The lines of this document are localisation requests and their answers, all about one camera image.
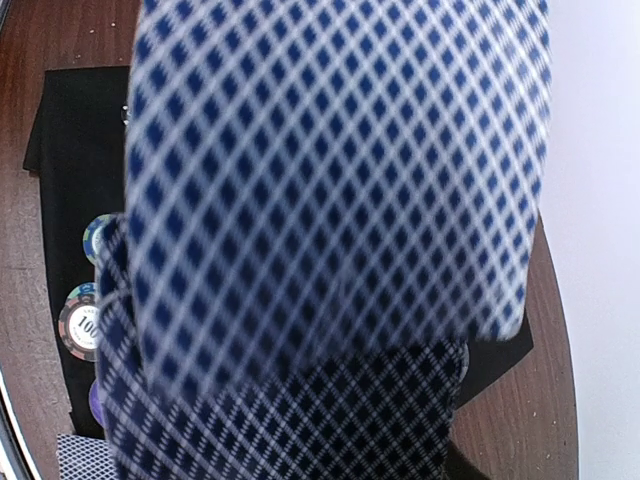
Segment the mixed colour chip stack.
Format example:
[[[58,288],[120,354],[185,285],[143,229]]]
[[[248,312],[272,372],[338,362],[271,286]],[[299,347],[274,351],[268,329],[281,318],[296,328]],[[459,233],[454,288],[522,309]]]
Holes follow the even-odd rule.
[[[97,316],[96,283],[86,282],[69,293],[58,317],[63,345],[74,357],[91,363],[96,361]]]

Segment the purple small blind button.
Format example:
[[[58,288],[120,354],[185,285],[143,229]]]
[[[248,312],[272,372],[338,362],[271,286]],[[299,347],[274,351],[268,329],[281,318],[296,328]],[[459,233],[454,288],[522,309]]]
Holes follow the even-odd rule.
[[[105,422],[104,422],[104,417],[102,413],[101,403],[99,400],[99,388],[96,380],[94,380],[90,386],[88,400],[89,400],[89,408],[93,418],[102,428],[104,428]]]

